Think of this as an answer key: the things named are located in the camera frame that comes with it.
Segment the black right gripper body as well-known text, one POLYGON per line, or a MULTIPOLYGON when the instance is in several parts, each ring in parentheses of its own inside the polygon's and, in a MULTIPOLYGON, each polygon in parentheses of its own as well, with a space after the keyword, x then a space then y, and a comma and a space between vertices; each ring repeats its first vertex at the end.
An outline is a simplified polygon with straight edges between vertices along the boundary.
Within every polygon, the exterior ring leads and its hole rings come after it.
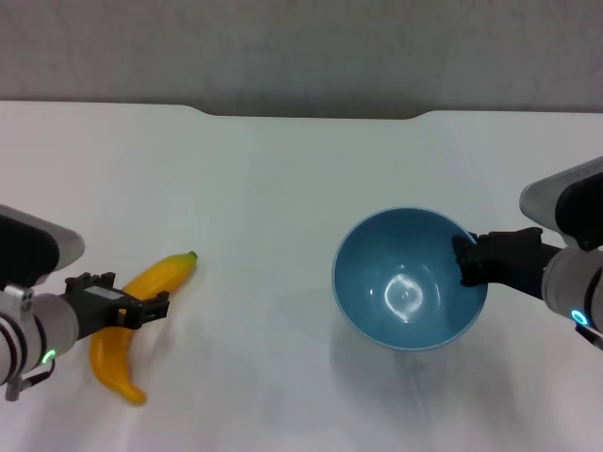
POLYGON ((474 284, 499 283, 543 299, 546 267, 561 249, 543 243, 542 233, 533 227, 479 235, 474 247, 474 284))

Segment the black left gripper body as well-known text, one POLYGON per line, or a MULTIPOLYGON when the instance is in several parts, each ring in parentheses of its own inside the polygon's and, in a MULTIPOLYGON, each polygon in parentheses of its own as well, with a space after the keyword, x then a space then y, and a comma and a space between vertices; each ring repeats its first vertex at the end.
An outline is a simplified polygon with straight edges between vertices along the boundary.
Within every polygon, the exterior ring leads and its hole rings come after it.
POLYGON ((66 282, 61 297, 75 313, 78 340, 109 327, 119 327, 122 324, 120 309, 125 309, 128 303, 124 292, 76 282, 66 282))

